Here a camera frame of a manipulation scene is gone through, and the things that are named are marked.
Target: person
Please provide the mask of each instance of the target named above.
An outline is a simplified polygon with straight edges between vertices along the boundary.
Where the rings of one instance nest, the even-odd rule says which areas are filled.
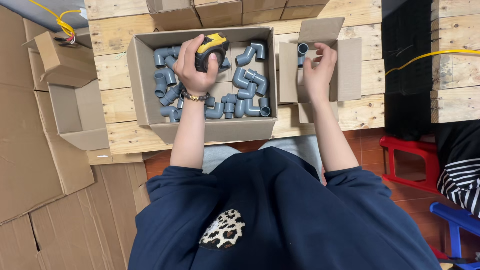
[[[215,82],[197,72],[203,35],[182,44],[175,74],[190,95]],[[380,177],[362,170],[328,104],[337,53],[315,43],[319,62],[303,64],[325,169],[265,147],[231,155],[209,174],[204,103],[185,98],[170,166],[147,182],[151,204],[136,217],[131,270],[441,269],[410,216],[389,198]]]

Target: yellow cable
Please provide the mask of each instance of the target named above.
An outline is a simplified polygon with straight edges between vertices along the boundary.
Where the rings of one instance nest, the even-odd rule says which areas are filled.
[[[33,0],[29,0],[30,2],[32,2],[33,4],[45,9],[46,11],[50,12],[51,14],[53,14],[56,18],[57,18],[57,24],[60,25],[61,29],[69,36],[69,37],[72,37],[73,35],[75,35],[75,31],[73,30],[73,27],[71,27],[68,23],[64,22],[61,20],[61,18],[66,14],[66,13],[69,13],[69,12],[81,12],[80,10],[69,10],[69,11],[65,11],[64,13],[62,13],[60,15],[60,17],[58,17],[53,11],[51,11],[50,9],[44,7],[43,5],[33,1]]]
[[[406,64],[404,64],[403,66],[399,67],[399,68],[393,68],[389,71],[387,71],[387,73],[385,73],[385,76],[387,76],[390,72],[394,71],[394,70],[401,70],[402,68],[408,66],[409,64],[411,64],[412,62],[420,59],[420,58],[424,58],[424,57],[427,57],[427,56],[432,56],[432,55],[437,55],[437,54],[442,54],[442,53],[455,53],[455,52],[465,52],[465,53],[475,53],[475,54],[480,54],[480,51],[477,51],[477,50],[470,50],[470,49],[447,49],[447,50],[441,50],[441,51],[434,51],[434,52],[429,52],[429,53],[425,53],[423,55],[420,55],[418,57],[415,57],[413,58],[412,60],[408,61]]]

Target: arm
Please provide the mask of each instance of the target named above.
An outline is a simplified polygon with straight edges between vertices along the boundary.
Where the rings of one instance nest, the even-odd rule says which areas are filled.
[[[204,35],[185,41],[179,58],[173,65],[175,74],[187,91],[195,96],[204,96],[215,83],[218,63],[214,53],[208,58],[208,72],[195,69],[195,52],[202,44]],[[201,169],[204,160],[205,118],[204,102],[184,99],[180,124],[173,142],[170,165]]]
[[[323,43],[315,43],[317,55],[314,62],[320,62],[312,68],[312,61],[306,58],[303,63],[303,78],[313,107],[315,132],[318,148],[325,171],[338,171],[357,167],[358,161],[348,145],[340,126],[330,107],[328,85],[332,79],[337,52]]]

